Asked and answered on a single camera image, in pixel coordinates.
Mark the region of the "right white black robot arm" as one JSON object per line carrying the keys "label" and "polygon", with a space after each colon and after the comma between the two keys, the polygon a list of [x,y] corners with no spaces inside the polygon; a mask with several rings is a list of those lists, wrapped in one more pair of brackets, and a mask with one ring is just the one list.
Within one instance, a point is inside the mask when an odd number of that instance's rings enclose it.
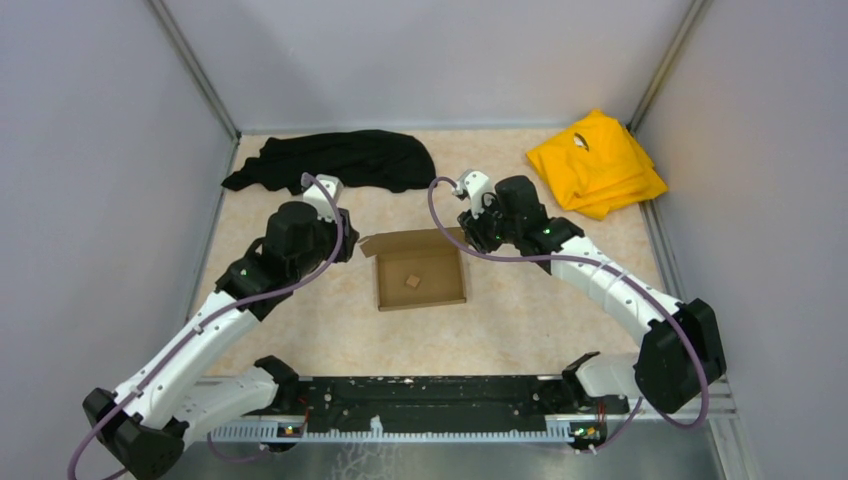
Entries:
{"label": "right white black robot arm", "polygon": [[569,283],[637,344],[635,354],[590,353],[569,365],[563,385],[569,408],[588,412],[602,397],[623,396],[669,415],[725,375],[713,308],[701,299],[679,300],[630,273],[578,225],[549,215],[528,177],[494,183],[468,170],[449,184],[454,196],[470,203],[457,221],[477,257],[496,261],[501,246],[514,247],[514,262],[532,262]]}

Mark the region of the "brown cardboard paper box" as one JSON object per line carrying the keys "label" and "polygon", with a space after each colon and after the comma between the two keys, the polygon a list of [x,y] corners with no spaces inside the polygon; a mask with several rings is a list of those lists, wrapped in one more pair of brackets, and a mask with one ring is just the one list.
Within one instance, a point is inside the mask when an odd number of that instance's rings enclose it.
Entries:
{"label": "brown cardboard paper box", "polygon": [[[462,230],[451,227],[406,230],[370,235],[359,242],[360,250],[375,263],[377,308],[381,312],[463,304],[467,301],[462,252]],[[416,289],[405,281],[421,279]]]}

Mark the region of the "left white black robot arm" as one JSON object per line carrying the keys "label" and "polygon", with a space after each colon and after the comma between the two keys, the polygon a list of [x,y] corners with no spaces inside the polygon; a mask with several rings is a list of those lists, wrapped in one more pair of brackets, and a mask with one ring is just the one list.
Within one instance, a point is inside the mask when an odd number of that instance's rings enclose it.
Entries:
{"label": "left white black robot arm", "polygon": [[124,471],[158,479],[195,442],[249,413],[303,414],[304,388],[282,360],[266,356],[244,373],[211,384],[203,374],[241,337],[331,264],[346,262],[359,235],[337,205],[333,176],[303,174],[299,200],[282,204],[264,236],[231,263],[190,321],[137,373],[83,401],[90,431],[72,453],[75,478],[85,448],[98,440]]}

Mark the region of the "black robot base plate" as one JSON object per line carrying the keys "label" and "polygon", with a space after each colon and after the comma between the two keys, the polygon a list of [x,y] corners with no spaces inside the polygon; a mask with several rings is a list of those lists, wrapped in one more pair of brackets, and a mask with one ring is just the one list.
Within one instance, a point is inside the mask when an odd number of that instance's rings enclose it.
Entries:
{"label": "black robot base plate", "polygon": [[590,398],[559,376],[314,377],[264,414],[306,415],[310,433],[541,432],[549,415],[627,414],[626,399]]}

